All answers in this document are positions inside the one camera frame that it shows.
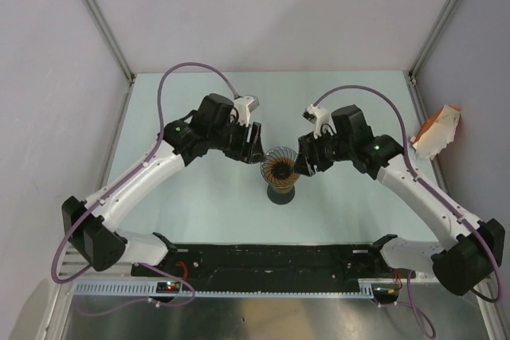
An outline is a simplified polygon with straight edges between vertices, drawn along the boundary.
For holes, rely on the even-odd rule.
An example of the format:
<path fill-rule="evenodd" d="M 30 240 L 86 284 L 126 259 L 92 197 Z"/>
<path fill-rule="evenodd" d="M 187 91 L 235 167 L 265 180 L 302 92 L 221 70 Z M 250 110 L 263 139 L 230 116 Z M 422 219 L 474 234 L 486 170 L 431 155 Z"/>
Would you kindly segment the smoked glass dripper cone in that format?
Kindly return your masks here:
<path fill-rule="evenodd" d="M 297 153 L 288 147 L 274 147 L 265 154 L 261 175 L 269 186 L 287 189 L 294 186 L 300 175 L 293 172 Z"/>

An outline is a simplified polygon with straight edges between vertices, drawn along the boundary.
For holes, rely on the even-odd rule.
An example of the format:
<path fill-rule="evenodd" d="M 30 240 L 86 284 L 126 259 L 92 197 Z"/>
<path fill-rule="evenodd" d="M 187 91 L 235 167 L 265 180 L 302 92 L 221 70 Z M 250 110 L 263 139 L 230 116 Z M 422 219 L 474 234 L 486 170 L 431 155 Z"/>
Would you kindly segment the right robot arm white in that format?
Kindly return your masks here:
<path fill-rule="evenodd" d="M 373 134 L 357 106 L 329 112 L 310 105 L 303 117 L 314 129 L 298 139 L 295 172 L 311 177 L 336 162 L 351 162 L 358 172 L 395 193 L 436 237 L 423 242 L 389 234 L 377 240 L 378 251 L 368 257 L 374 275 L 385 277 L 396 268 L 426 273 L 447 291 L 463 296 L 499 269 L 505 237 L 501 223 L 482 221 L 429 184 L 404 147 L 389 135 Z"/>

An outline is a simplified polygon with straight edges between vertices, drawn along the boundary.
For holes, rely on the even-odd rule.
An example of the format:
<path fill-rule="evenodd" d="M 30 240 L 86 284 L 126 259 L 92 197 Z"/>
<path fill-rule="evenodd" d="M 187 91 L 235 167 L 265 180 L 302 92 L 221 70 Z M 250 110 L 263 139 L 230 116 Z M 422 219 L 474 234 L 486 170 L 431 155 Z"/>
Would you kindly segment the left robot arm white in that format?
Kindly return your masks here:
<path fill-rule="evenodd" d="M 121 232 L 120 224 L 154 188 L 210 150 L 238 162 L 262 162 L 261 125 L 250 120 L 258 105 L 255 96 L 230 100 L 211 93 L 197 110 L 165 125 L 151 149 L 111 185 L 83 201 L 69 197 L 61 207 L 64 228 L 88 266 L 102 272 L 123 260 L 171 274 L 177 257 L 169 240 Z"/>

